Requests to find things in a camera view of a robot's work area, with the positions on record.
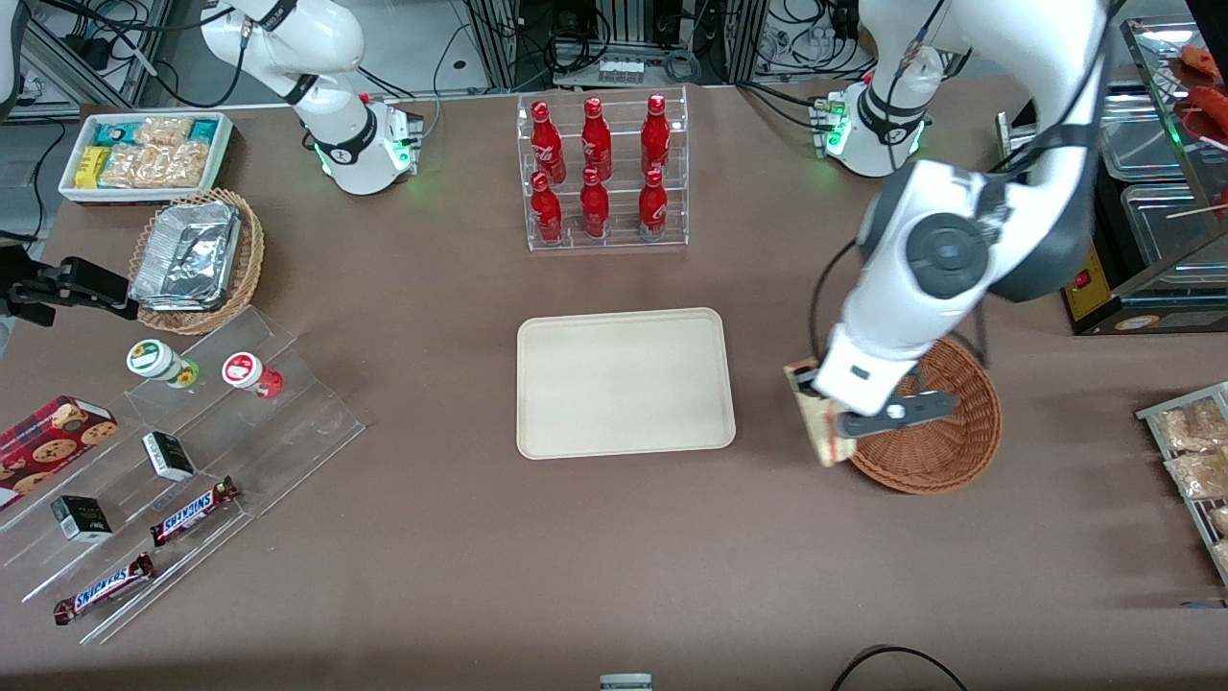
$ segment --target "teal snack package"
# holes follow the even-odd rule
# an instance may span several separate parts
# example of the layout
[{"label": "teal snack package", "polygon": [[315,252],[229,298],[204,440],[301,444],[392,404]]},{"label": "teal snack package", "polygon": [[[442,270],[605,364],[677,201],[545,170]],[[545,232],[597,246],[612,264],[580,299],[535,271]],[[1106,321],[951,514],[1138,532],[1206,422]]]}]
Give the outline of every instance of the teal snack package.
[{"label": "teal snack package", "polygon": [[93,135],[95,146],[114,146],[115,144],[136,144],[136,130],[141,123],[109,123],[98,125]]},{"label": "teal snack package", "polygon": [[217,133],[217,120],[196,120],[192,125],[192,134],[188,139],[199,139],[201,141],[212,141],[214,134]]}]

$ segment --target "cookie box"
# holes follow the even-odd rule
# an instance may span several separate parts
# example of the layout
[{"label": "cookie box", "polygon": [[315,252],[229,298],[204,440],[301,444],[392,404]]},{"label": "cookie box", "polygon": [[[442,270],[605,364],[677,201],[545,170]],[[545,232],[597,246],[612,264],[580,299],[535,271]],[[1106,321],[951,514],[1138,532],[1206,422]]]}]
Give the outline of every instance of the cookie box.
[{"label": "cookie box", "polygon": [[104,409],[60,396],[0,434],[0,511],[118,431]]}]

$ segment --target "wicker basket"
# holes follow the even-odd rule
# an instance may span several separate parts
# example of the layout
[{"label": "wicker basket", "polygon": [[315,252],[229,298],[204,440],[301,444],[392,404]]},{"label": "wicker basket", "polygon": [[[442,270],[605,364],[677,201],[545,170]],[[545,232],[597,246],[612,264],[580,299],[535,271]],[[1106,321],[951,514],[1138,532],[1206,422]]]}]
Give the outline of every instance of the wicker basket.
[{"label": "wicker basket", "polygon": [[[970,484],[985,473],[1002,441],[1002,407],[980,363],[949,338],[921,358],[926,389],[955,398],[943,420],[857,441],[852,463],[900,492],[937,495]],[[911,378],[900,385],[910,394]]]},{"label": "wicker basket", "polygon": [[[252,212],[252,206],[242,196],[226,189],[210,189],[203,194],[193,194],[171,203],[174,206],[187,204],[204,204],[206,201],[226,201],[233,205],[243,215],[243,225],[239,228],[239,244],[235,250],[235,268],[231,271],[230,296],[226,302],[212,312],[155,312],[141,307],[138,318],[145,325],[161,330],[171,330],[181,335],[200,335],[235,318],[251,301],[255,293],[255,284],[260,280],[260,261],[264,259],[264,230],[260,227],[260,218]],[[145,243],[149,242],[150,231],[154,228],[154,220],[145,223],[145,232],[136,241],[136,250],[128,264],[128,280],[133,280],[136,269],[141,265],[145,255]]]}]

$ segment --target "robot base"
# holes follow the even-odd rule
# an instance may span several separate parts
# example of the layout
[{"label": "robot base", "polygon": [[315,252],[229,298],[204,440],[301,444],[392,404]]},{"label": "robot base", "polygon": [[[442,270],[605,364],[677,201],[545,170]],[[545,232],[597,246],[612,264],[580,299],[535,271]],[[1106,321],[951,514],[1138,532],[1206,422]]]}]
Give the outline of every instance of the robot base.
[{"label": "robot base", "polygon": [[809,108],[810,124],[823,130],[814,133],[814,152],[820,158],[840,161],[857,174],[884,177],[895,172],[895,167],[903,164],[921,146],[925,122],[917,123],[911,136],[892,145],[895,153],[893,167],[887,146],[857,117],[857,98],[866,88],[865,83],[855,83],[845,91],[828,93],[826,101],[815,99]]},{"label": "robot base", "polygon": [[410,118],[404,110],[382,103],[370,103],[367,108],[375,113],[382,135],[372,139],[352,163],[330,161],[316,146],[324,172],[350,194],[375,194],[418,173],[422,150],[421,118]]}]

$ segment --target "brown tabletop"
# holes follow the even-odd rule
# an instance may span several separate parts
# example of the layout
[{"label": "brown tabletop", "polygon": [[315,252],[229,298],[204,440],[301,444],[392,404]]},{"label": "brown tabletop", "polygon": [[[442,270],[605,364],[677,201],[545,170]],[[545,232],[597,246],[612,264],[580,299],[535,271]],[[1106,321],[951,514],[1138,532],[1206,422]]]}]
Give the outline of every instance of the brown tabletop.
[{"label": "brown tabletop", "polygon": [[[927,155],[987,164],[1014,92],[944,86]],[[1228,612],[1176,606],[1223,590],[1132,417],[1228,379],[1224,335],[1076,339],[1056,296],[990,299],[1006,432],[989,473],[917,498],[823,469],[781,366],[880,183],[733,88],[689,93],[691,244],[615,257],[529,255],[512,97],[445,103],[421,174],[370,198],[321,174],[291,110],[233,110],[225,184],[268,233],[255,303],[370,428],[102,647],[0,571],[0,686],[573,691],[643,670],[662,691],[826,689],[899,643],[974,690],[1228,687]],[[125,268],[149,215],[66,203],[47,257]],[[517,453],[521,322],[694,306],[725,320],[729,448]],[[122,355],[146,335],[85,308],[18,328],[0,428],[130,389]]]}]

